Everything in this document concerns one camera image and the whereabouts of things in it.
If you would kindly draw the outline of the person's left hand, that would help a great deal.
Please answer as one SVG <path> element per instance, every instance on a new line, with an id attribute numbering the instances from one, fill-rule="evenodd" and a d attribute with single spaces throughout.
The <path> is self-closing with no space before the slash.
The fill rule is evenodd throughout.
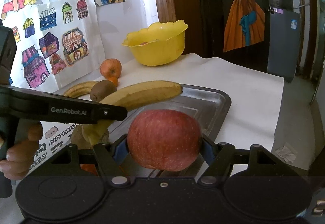
<path id="1" fill-rule="evenodd" d="M 34 162 L 34 154 L 39 148 L 43 136 L 41 122 L 29 123 L 27 129 L 28 138 L 10 148 L 6 159 L 1 161 L 1 172 L 9 180 L 18 181 L 28 174 Z"/>

